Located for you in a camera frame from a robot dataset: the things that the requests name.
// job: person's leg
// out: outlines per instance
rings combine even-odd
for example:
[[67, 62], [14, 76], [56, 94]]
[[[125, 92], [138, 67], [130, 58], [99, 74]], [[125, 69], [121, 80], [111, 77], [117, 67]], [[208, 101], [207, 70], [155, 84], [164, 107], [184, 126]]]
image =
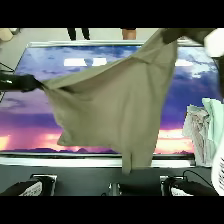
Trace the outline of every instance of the person's leg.
[[89, 37], [89, 28], [81, 28], [82, 29], [82, 34], [84, 36], [84, 38], [86, 40], [90, 40], [90, 37]]
[[70, 40], [76, 40], [76, 31], [75, 28], [67, 28], [68, 35], [70, 37]]
[[136, 40], [136, 29], [122, 29], [123, 40]]

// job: white floor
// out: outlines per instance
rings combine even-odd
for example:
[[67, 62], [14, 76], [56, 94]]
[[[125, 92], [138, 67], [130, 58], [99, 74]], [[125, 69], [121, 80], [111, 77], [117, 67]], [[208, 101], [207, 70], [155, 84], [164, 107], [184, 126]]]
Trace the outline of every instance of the white floor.
[[[147, 40], [158, 28], [137, 28], [137, 40]], [[77, 40], [83, 40], [76, 28]], [[120, 28], [90, 28], [91, 40], [122, 40]], [[23, 28], [8, 42], [0, 42], [0, 62], [15, 69], [29, 42], [69, 41], [66, 28]]]

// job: beige object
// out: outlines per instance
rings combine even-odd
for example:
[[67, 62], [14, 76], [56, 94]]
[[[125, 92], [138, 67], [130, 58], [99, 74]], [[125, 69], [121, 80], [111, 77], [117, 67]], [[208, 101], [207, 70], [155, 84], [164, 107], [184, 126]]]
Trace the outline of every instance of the beige object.
[[3, 41], [9, 41], [13, 37], [9, 28], [0, 28], [0, 39]]
[[151, 165], [177, 58], [177, 42], [165, 45], [162, 31], [128, 58], [43, 81], [64, 129], [59, 145], [112, 148], [126, 173]]

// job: black pants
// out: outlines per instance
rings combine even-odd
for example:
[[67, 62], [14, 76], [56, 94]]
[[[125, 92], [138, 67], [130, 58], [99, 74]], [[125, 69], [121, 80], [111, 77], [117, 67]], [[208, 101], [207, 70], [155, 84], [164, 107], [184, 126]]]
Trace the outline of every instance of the black pants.
[[[81, 28], [82, 34], [86, 40], [90, 40], [89, 38], [89, 28]], [[71, 40], [76, 40], [76, 31], [75, 28], [67, 28], [68, 34]]]

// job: sunset sky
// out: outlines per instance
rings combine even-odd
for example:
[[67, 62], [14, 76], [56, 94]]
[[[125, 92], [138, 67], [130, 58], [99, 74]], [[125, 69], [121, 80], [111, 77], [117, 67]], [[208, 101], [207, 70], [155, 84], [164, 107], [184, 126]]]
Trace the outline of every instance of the sunset sky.
[[[58, 77], [127, 57], [138, 46], [70, 46], [28, 48], [16, 74], [33, 74], [38, 80]], [[193, 152], [190, 139], [182, 136], [187, 106], [202, 106], [204, 97], [220, 100], [217, 70], [201, 47], [179, 47], [176, 71], [161, 117], [157, 153]], [[0, 103], [0, 150], [52, 148], [77, 151], [80, 147], [57, 145], [62, 130], [43, 91], [6, 93]], [[100, 147], [89, 152], [103, 152]]]

